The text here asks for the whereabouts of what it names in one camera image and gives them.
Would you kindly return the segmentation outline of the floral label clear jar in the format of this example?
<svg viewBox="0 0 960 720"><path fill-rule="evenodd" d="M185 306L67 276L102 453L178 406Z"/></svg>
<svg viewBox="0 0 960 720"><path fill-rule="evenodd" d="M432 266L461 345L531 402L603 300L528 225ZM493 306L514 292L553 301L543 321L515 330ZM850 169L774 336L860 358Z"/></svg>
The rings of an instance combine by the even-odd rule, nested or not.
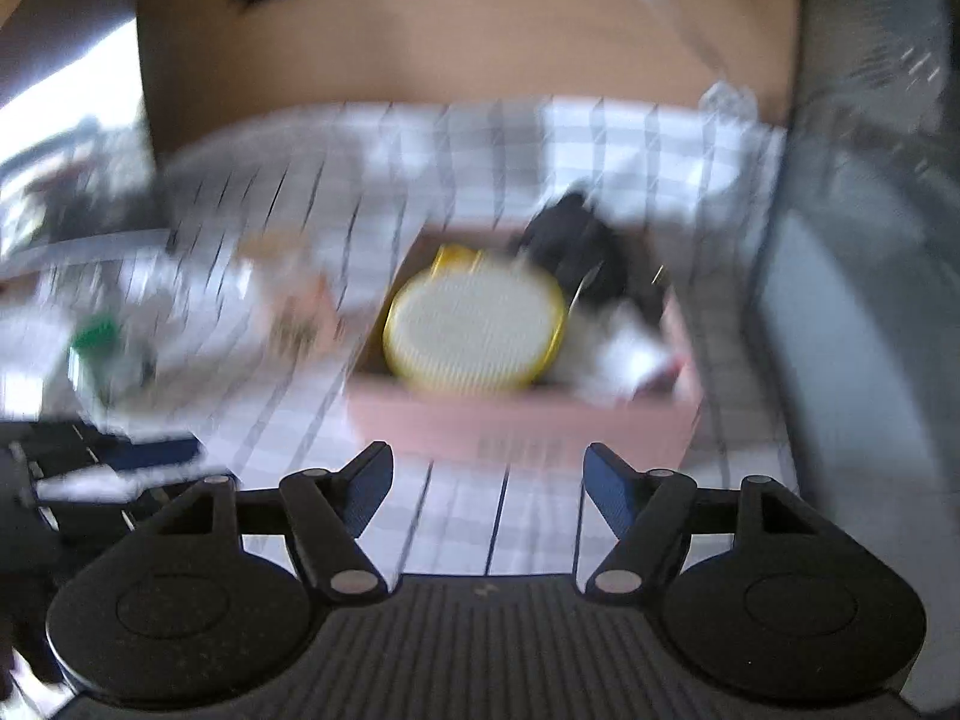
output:
<svg viewBox="0 0 960 720"><path fill-rule="evenodd" d="M330 355L342 337L331 280L302 232L267 231L238 242L233 263L275 358L291 364Z"/></svg>

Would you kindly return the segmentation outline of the green lid glass jar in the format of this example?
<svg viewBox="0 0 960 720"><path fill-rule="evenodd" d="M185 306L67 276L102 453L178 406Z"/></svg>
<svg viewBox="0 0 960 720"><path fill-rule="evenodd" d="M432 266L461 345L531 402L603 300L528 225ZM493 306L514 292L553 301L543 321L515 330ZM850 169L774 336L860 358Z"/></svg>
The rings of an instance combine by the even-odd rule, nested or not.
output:
<svg viewBox="0 0 960 720"><path fill-rule="evenodd" d="M156 377L153 346L112 314L78 323L67 348L67 376L91 408L112 408L143 392Z"/></svg>

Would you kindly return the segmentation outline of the yellow round plush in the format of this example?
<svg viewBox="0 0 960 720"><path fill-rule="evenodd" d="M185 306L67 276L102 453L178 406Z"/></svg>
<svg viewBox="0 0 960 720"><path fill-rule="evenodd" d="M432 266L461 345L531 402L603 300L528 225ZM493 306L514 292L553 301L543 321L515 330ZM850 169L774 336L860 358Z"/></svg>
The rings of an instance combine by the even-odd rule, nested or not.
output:
<svg viewBox="0 0 960 720"><path fill-rule="evenodd" d="M423 392L514 392L555 361L568 316L562 288L542 268L443 244L389 301L382 354L395 377Z"/></svg>

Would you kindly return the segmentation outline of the white glove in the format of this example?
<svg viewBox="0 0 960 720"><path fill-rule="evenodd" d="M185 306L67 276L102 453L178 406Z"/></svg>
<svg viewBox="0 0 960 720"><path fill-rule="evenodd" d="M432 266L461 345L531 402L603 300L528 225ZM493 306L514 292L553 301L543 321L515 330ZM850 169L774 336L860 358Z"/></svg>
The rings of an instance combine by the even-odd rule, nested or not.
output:
<svg viewBox="0 0 960 720"><path fill-rule="evenodd" d="M551 383L597 405L631 401L679 375L680 358L630 301L590 309L574 304L548 371Z"/></svg>

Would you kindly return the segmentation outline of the black monitor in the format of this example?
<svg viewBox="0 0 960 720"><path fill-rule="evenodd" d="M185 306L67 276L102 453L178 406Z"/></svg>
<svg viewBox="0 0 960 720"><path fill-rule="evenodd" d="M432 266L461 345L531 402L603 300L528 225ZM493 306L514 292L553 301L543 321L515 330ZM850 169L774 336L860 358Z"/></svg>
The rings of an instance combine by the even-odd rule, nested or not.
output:
<svg viewBox="0 0 960 720"><path fill-rule="evenodd" d="M121 260L171 236L135 0L2 0L2 273Z"/></svg>

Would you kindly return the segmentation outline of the black plush toy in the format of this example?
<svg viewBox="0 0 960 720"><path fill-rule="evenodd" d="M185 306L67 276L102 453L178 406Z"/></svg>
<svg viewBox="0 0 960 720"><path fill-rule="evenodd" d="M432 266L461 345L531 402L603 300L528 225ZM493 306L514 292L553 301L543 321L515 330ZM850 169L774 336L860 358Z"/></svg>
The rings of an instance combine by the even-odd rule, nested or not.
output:
<svg viewBox="0 0 960 720"><path fill-rule="evenodd" d="M631 302L649 325L661 320L664 280L646 234L615 231L579 190L545 206L508 250L555 278L572 301L590 309Z"/></svg>

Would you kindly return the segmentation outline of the pink cardboard box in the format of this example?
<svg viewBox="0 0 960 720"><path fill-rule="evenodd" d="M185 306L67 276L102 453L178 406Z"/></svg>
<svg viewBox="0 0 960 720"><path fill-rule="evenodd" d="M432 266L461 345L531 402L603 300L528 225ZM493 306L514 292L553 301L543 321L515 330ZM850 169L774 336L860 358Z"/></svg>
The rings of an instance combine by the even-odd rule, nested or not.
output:
<svg viewBox="0 0 960 720"><path fill-rule="evenodd" d="M413 390L387 366L387 312L383 305L345 383L348 418L364 444L384 440L399 457L443 463L556 470L578 470L592 442L638 470L677 468L692 444L703 387L675 296L665 298L661 328L679 355L677 369L615 405L594 405L553 383L463 397Z"/></svg>

